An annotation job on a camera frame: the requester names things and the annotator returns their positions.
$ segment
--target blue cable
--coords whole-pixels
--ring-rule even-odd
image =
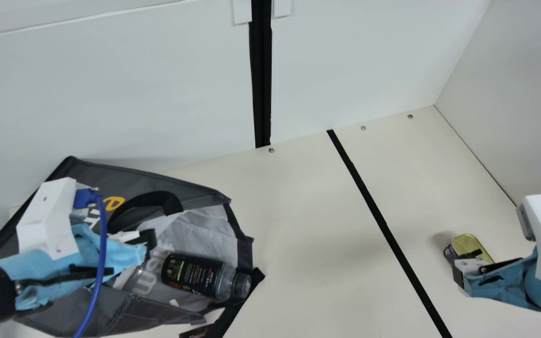
[[[93,313],[95,312],[95,306],[99,299],[99,293],[101,291],[101,284],[103,283],[103,272],[106,267],[106,248],[108,243],[108,225],[106,220],[106,208],[103,205],[103,199],[101,196],[96,197],[97,208],[99,209],[99,261],[97,263],[97,274],[95,277],[95,285],[93,286],[93,292],[91,294],[91,300],[89,306],[86,309],[85,316],[79,326],[79,329],[75,332],[72,338],[80,338],[86,330],[86,326],[91,321]]]

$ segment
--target black bottle label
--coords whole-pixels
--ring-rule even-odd
[[[164,261],[161,279],[176,289],[214,298],[216,279],[223,264],[214,259],[172,254]]]

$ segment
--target white wall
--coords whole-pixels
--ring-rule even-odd
[[[272,21],[272,141],[433,105],[489,2],[294,0]]]
[[[0,32],[186,0],[0,0]]]
[[[69,155],[153,170],[253,148],[232,20],[198,0],[0,35],[0,228]]]
[[[541,193],[541,1],[494,0],[436,103],[515,203]]]

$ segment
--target plastic bottle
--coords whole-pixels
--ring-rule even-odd
[[[237,273],[224,261],[186,254],[171,254],[162,264],[161,281],[168,286],[225,301],[246,298],[252,284],[247,274]]]

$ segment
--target yellow logo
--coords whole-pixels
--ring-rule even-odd
[[[119,206],[121,206],[124,203],[125,199],[120,196],[110,196],[107,197],[107,199],[103,200],[103,203],[107,203],[106,205],[106,211],[112,211],[116,210]]]

